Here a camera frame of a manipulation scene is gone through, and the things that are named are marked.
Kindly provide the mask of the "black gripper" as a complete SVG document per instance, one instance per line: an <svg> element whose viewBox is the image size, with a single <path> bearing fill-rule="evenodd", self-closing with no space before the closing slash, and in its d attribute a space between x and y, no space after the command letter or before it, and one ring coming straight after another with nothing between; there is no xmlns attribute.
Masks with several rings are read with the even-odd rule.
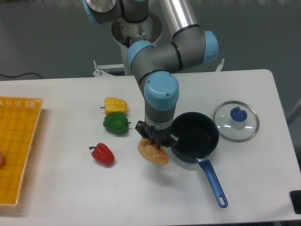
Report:
<svg viewBox="0 0 301 226"><path fill-rule="evenodd" d="M144 121L138 121L135 129L142 138L148 139L151 145L157 143L160 150L178 143L178 137L172 132L172 125L162 129L154 123L148 125Z"/></svg>

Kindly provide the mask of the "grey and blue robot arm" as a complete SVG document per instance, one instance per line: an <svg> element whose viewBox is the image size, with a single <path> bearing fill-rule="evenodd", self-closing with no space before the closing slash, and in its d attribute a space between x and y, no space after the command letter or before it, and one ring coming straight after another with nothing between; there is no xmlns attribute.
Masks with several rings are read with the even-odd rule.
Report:
<svg viewBox="0 0 301 226"><path fill-rule="evenodd" d="M172 41L156 43L162 34L159 18L146 0L85 0L89 20L112 22L111 32L121 46L126 74L132 74L144 98L145 118L136 130L152 144L174 145L171 126L179 98L174 73L214 61L219 44L212 31L204 31L188 0L162 0Z"/></svg>

